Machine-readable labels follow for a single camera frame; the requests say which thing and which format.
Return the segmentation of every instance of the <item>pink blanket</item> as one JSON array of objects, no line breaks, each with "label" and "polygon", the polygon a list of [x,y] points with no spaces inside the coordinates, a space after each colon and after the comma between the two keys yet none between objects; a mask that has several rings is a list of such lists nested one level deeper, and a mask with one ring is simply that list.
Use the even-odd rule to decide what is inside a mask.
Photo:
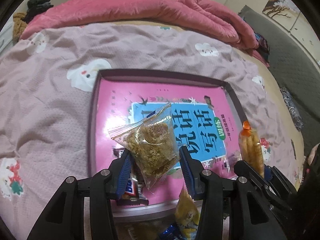
[{"label": "pink blanket", "polygon": [[193,29],[261,60],[255,51],[259,45],[252,28],[236,13],[212,0],[70,0],[35,17],[21,39],[47,28],[137,19]]}]

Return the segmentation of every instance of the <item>sealed package edge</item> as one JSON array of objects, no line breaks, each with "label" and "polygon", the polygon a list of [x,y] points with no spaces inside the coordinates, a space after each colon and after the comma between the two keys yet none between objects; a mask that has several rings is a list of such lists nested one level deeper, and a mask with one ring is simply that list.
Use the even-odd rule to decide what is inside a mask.
[{"label": "sealed package edge", "polygon": [[137,123],[109,130],[109,134],[132,152],[148,189],[179,161],[171,103]]},{"label": "sealed package edge", "polygon": [[264,161],[260,139],[257,131],[251,128],[248,121],[243,122],[243,130],[239,134],[239,147],[242,159],[264,178]]}]

